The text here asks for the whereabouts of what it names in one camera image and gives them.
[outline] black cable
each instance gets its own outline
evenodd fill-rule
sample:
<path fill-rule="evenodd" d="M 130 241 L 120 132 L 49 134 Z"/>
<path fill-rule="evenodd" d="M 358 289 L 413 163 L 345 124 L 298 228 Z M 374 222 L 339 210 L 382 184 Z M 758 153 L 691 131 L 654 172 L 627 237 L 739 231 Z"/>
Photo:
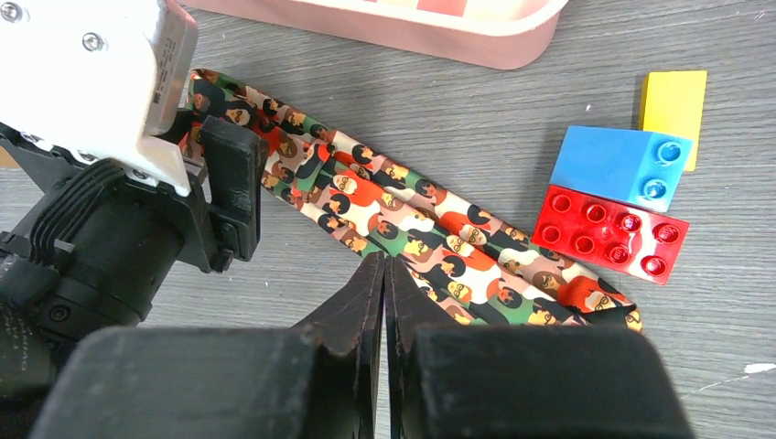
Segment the black cable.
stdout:
<path fill-rule="evenodd" d="M 46 206 L 46 208 L 40 212 L 35 220 L 35 223 L 33 224 L 32 230 L 30 231 L 29 260 L 31 262 L 41 262 L 40 258 L 42 256 L 40 253 L 42 252 L 43 245 L 43 241 L 41 240 L 41 233 L 44 231 L 42 228 L 48 225 L 51 216 L 54 214 L 53 212 L 58 210 L 62 203 L 70 202 L 73 197 L 77 197 L 81 193 L 81 188 L 91 182 L 91 176 L 93 174 L 101 176 L 102 173 L 109 172 L 111 169 L 110 165 L 111 164 L 107 163 L 106 161 L 100 161 L 83 170 L 67 184 L 63 191 L 51 204 Z"/>
<path fill-rule="evenodd" d="M 104 189 L 124 177 L 121 167 L 103 159 L 87 167 L 64 188 L 36 219 L 30 232 L 31 262 L 52 265 L 55 242 L 68 241 L 96 207 Z"/>
<path fill-rule="evenodd" d="M 86 206 L 102 186 L 100 184 L 106 177 L 113 174 L 111 169 L 105 169 L 100 171 L 100 177 L 92 177 L 84 180 L 85 185 L 78 187 L 72 187 L 69 189 L 70 197 L 63 197 L 55 200 L 52 203 L 53 208 L 47 212 L 48 215 L 45 218 L 41 218 L 40 230 L 36 230 L 36 245 L 38 246 L 38 260 L 36 263 L 42 265 L 51 265 L 53 263 L 54 255 L 54 241 L 59 235 L 59 231 L 67 226 L 71 219 L 77 219 L 79 217 L 79 211 Z M 71 203 L 64 201 L 67 198 L 74 198 Z"/>

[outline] red lego brick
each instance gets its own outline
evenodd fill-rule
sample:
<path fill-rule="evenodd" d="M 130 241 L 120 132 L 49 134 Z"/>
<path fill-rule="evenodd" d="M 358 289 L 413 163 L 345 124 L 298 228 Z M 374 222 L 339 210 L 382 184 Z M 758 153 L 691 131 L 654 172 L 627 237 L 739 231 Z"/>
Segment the red lego brick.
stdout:
<path fill-rule="evenodd" d="M 690 224 L 550 186 L 533 243 L 665 285 Z"/>

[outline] black plastic part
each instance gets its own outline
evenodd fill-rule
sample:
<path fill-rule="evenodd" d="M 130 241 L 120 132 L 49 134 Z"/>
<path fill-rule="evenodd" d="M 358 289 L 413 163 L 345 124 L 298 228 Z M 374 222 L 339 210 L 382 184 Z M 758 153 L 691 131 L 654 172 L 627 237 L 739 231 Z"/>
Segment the black plastic part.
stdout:
<path fill-rule="evenodd" d="M 199 142 L 210 175 L 210 220 L 216 238 L 240 261 L 250 261 L 261 236 L 261 174 L 269 149 L 256 133 L 209 117 Z"/>
<path fill-rule="evenodd" d="M 47 153 L 22 137 L 18 131 L 2 123 L 0 147 L 5 148 L 11 158 L 44 192 L 63 178 L 72 177 L 84 168 L 67 150 L 57 148 L 54 154 Z"/>
<path fill-rule="evenodd" d="M 346 375 L 354 377 L 357 437 L 364 438 L 372 437 L 377 416 L 384 267 L 381 253 L 367 256 L 342 289 L 294 326 L 317 334 L 327 351 L 344 362 Z"/>
<path fill-rule="evenodd" d="M 30 438 L 372 438 L 382 288 L 373 255 L 290 329 L 95 333 Z"/>
<path fill-rule="evenodd" d="M 652 345 L 613 327 L 426 327 L 406 439 L 692 438 Z"/>
<path fill-rule="evenodd" d="M 46 394 L 56 371 L 49 345 L 24 313 L 0 296 L 0 412 Z"/>
<path fill-rule="evenodd" d="M 170 142 L 173 145 L 180 144 L 183 137 L 191 131 L 191 123 L 194 122 L 194 112 L 179 108 L 175 114 L 175 121 L 166 133 L 158 135 L 157 137 Z"/>
<path fill-rule="evenodd" d="M 89 336 L 30 437 L 372 438 L 383 303 L 397 438 L 694 437 L 643 336 L 464 327 L 379 255 L 290 329 Z"/>
<path fill-rule="evenodd" d="M 318 356 L 301 331 L 104 330 L 82 342 L 29 438 L 346 437 L 303 435 Z"/>
<path fill-rule="evenodd" d="M 406 371 L 415 332 L 427 325 L 457 325 L 437 304 L 428 300 L 404 263 L 390 259 L 385 268 L 385 331 L 388 342 L 388 386 L 391 398 L 391 437 L 403 438 Z"/>
<path fill-rule="evenodd" d="M 55 185 L 13 235 L 28 236 L 36 212 L 61 190 Z M 59 273 L 9 256 L 0 277 L 0 295 L 24 308 L 43 328 L 58 366 L 91 332 L 134 326 L 146 318 L 183 239 L 147 205 L 115 191 L 97 206 L 71 244 L 72 261 Z"/>

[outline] screw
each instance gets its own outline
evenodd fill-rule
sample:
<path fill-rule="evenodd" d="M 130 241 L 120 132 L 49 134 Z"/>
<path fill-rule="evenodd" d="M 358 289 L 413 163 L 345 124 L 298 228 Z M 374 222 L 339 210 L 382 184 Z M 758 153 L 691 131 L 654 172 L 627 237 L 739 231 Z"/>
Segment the screw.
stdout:
<path fill-rule="evenodd" d="M 95 157 L 94 155 L 91 155 L 89 153 L 84 153 L 83 151 L 79 151 L 78 154 L 81 155 L 81 158 L 86 160 L 87 162 L 93 162 L 94 160 L 97 159 L 97 157 Z"/>
<path fill-rule="evenodd" d="M 5 2 L 0 5 L 0 16 L 8 23 L 18 23 L 22 19 L 21 6 L 13 2 Z"/>
<path fill-rule="evenodd" d="M 62 322 L 70 317 L 70 309 L 64 305 L 56 305 L 48 311 L 48 318 L 54 322 Z"/>
<path fill-rule="evenodd" d="M 84 35 L 81 42 L 83 43 L 83 47 L 90 52 L 96 52 L 105 47 L 105 42 L 102 40 L 102 37 L 93 32 Z"/>

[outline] lego duplo brick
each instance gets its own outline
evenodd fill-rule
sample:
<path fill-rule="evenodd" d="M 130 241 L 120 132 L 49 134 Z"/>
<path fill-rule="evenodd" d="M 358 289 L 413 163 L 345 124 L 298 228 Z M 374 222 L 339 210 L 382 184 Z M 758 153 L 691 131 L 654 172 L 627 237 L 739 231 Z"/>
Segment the lego duplo brick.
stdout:
<path fill-rule="evenodd" d="M 550 186 L 533 243 L 664 285 L 689 228 L 679 219 Z"/>
<path fill-rule="evenodd" d="M 667 134 L 572 125 L 550 184 L 665 212 L 692 145 Z"/>
<path fill-rule="evenodd" d="M 695 170 L 707 76 L 705 70 L 655 71 L 641 91 L 641 130 L 693 141 L 685 171 Z"/>

